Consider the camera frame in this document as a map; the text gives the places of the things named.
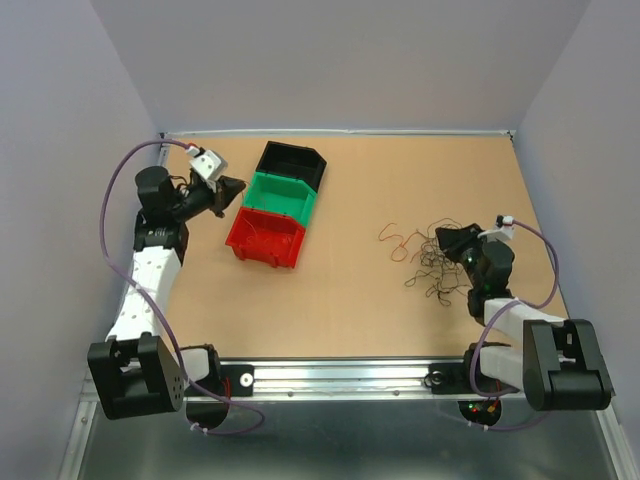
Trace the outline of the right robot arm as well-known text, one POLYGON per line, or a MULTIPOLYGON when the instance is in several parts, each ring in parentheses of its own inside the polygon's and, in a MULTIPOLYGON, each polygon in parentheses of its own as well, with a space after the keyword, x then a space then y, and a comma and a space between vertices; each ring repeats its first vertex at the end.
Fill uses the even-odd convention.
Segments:
POLYGON ((470 281, 471 317, 485 334, 496 329, 517 343, 491 343, 481 335, 460 366, 461 381, 490 397, 482 389, 496 380, 504 394, 523 393, 536 411, 605 410, 614 387, 592 323, 546 314, 509 288, 515 254, 507 242, 519 224, 499 217, 490 230, 476 224, 436 230, 440 250, 470 281))

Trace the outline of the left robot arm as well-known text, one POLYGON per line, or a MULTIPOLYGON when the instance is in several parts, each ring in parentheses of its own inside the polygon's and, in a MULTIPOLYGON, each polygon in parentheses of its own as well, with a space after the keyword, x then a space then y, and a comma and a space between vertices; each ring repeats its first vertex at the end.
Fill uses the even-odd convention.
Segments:
POLYGON ((134 229, 133 265, 117 319, 87 361, 103 411, 110 420, 175 412, 193 386, 202 394, 224 394, 220 360, 211 345, 189 347, 181 356, 162 338, 172 285, 184 264, 187 221, 210 210, 221 217, 245 189, 221 176, 208 185, 196 172, 179 189, 168 170, 147 167, 135 177, 141 208, 134 229))

